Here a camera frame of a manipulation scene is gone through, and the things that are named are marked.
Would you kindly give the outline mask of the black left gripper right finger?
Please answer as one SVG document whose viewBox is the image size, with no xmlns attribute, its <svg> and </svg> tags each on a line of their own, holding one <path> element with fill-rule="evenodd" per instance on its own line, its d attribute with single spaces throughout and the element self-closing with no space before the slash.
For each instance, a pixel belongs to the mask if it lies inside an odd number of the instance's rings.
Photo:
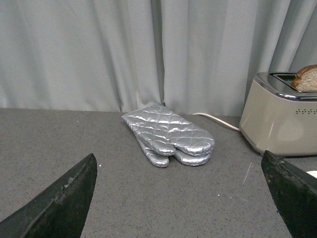
<svg viewBox="0 0 317 238">
<path fill-rule="evenodd" d="M 317 178 L 266 150 L 261 167 L 274 203 L 294 238 L 317 236 Z"/>
</svg>

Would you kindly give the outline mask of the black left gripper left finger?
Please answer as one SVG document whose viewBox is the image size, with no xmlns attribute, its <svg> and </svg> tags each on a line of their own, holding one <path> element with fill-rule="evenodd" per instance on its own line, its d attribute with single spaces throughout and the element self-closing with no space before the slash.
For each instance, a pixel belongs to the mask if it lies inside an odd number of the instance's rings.
<svg viewBox="0 0 317 238">
<path fill-rule="evenodd" d="M 97 178 L 89 154 L 22 208 L 0 223 L 2 238 L 79 238 Z"/>
</svg>

